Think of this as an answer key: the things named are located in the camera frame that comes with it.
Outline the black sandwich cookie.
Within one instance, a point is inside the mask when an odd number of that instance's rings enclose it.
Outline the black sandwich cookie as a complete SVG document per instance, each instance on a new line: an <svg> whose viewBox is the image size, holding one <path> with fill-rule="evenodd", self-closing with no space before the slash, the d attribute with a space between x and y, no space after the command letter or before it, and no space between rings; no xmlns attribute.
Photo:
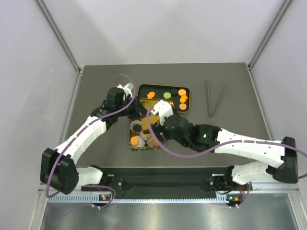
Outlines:
<svg viewBox="0 0 307 230"><path fill-rule="evenodd" d="M139 132L142 131L142 126L139 125L139 124L135 124L135 125L132 127L132 129L133 129L133 132L139 133Z"/></svg>

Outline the gold square tin lid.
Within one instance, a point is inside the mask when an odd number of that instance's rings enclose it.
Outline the gold square tin lid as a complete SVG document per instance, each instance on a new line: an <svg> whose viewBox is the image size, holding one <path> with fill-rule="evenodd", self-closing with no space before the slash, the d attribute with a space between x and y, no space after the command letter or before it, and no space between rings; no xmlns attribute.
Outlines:
<svg viewBox="0 0 307 230"><path fill-rule="evenodd" d="M149 118L145 115L145 117L141 119L142 131L144 134L150 134L148 121L150 125L154 125L157 122L163 124L166 118L174 114L174 102L172 100L142 98L141 105L146 110L150 110Z"/></svg>

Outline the gold square cookie tin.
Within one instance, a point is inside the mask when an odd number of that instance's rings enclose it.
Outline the gold square cookie tin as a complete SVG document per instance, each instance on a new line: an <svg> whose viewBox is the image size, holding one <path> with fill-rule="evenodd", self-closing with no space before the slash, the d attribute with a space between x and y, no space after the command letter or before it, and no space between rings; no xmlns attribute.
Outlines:
<svg viewBox="0 0 307 230"><path fill-rule="evenodd" d="M155 147L148 147L147 141L145 141L145 146L142 147L142 148L132 148L131 145L130 145L130 138L133 137L133 136L140 136L140 133L134 133L134 132L131 132L131 130L130 130L129 146L130 146L130 149L132 151L147 151L147 150L159 150L159 149L161 149L161 147L159 145L155 146Z"/></svg>

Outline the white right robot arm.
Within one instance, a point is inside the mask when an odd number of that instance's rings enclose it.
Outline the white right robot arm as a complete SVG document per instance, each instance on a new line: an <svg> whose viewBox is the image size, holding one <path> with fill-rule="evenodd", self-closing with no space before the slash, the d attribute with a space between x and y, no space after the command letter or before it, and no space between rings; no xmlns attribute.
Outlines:
<svg viewBox="0 0 307 230"><path fill-rule="evenodd" d="M262 140L230 132L218 126L194 125L179 115L166 101L160 100L146 113L150 133L167 153L180 157L162 144L174 140L195 154L184 158L196 158L209 152L230 154L252 159L245 165L231 165L224 174L224 184L234 190L249 182L273 179L285 184L298 183L297 148L295 140Z"/></svg>

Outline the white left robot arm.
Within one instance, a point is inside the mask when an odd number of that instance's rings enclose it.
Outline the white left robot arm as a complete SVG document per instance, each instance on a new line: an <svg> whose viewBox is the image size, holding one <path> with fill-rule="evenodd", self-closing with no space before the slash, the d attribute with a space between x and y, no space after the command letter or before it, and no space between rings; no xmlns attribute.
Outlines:
<svg viewBox="0 0 307 230"><path fill-rule="evenodd" d="M102 105L94 109L85 123L65 142L42 153L40 181L58 193L70 194L74 189L93 185L98 190L107 188L109 179L97 166L78 168L79 158L90 145L106 133L120 117L141 118L145 108L136 99L132 82L110 88Z"/></svg>

